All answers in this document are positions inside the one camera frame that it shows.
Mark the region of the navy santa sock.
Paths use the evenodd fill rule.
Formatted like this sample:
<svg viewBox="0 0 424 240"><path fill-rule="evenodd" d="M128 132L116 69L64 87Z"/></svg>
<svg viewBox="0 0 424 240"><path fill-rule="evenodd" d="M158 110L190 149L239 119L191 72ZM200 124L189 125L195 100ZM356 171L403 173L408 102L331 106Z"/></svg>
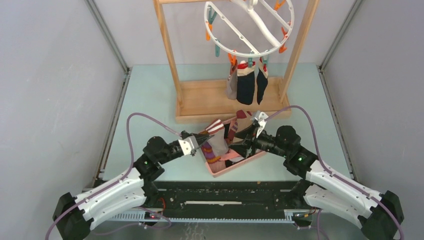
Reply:
<svg viewBox="0 0 424 240"><path fill-rule="evenodd" d="M256 93L256 100L257 104L260 105L263 101L265 90L268 86L268 69L267 65L264 64L262 61L259 62L258 66L259 72L256 77L256 85L257 85L257 93Z"/></svg>
<svg viewBox="0 0 424 240"><path fill-rule="evenodd" d="M255 93L255 66L255 61L251 63L251 66L245 61L237 65L236 99L244 105L251 105L253 103Z"/></svg>

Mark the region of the orange cuffed grey sock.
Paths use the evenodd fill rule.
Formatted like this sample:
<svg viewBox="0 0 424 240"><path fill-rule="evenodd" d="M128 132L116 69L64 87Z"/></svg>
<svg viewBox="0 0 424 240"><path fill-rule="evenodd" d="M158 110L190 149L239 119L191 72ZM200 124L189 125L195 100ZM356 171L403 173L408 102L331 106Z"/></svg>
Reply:
<svg viewBox="0 0 424 240"><path fill-rule="evenodd" d="M225 94L228 99L237 99L237 64L232 65L229 70L229 75L226 81Z"/></svg>

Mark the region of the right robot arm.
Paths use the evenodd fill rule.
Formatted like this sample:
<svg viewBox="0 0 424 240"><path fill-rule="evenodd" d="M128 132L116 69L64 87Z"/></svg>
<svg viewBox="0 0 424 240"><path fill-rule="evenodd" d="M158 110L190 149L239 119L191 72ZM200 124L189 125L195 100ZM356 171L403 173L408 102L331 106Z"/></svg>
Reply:
<svg viewBox="0 0 424 240"><path fill-rule="evenodd" d="M393 240L404 214L399 197L380 193L341 175L301 145L301 137L289 125L277 129L276 135L258 132L254 125L238 132L238 142L230 148L243 157L256 150L284 158L283 166L301 180L291 191L291 204L297 209L316 207L332 213L358 227L368 240Z"/></svg>

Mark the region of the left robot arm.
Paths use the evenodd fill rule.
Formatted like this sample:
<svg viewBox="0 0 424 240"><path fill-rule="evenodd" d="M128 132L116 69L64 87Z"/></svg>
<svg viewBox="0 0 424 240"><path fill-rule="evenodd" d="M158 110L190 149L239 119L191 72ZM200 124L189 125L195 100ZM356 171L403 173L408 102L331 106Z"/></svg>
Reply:
<svg viewBox="0 0 424 240"><path fill-rule="evenodd" d="M135 207L156 206L159 192L154 181L164 173L162 165L195 155L212 137L209 133L181 134L182 139L169 143L160 136L151 137L143 154L119 176L76 196L63 194L52 216L60 236L64 240L83 240L117 214Z"/></svg>

